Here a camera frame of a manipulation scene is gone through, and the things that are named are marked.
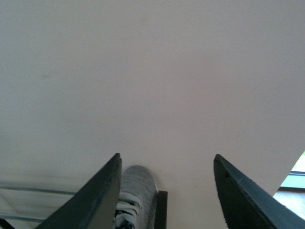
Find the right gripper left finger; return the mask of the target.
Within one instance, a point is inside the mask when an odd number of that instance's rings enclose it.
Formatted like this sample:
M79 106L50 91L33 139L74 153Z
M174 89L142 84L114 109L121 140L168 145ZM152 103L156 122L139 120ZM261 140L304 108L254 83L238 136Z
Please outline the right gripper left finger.
M110 229L119 198L122 160L115 154L38 229Z

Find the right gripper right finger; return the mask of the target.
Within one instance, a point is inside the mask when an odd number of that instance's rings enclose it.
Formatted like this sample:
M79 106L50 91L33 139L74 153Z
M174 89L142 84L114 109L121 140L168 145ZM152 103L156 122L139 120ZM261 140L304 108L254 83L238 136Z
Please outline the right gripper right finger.
M303 229L305 221L280 204L220 154L214 177L225 222L230 229Z

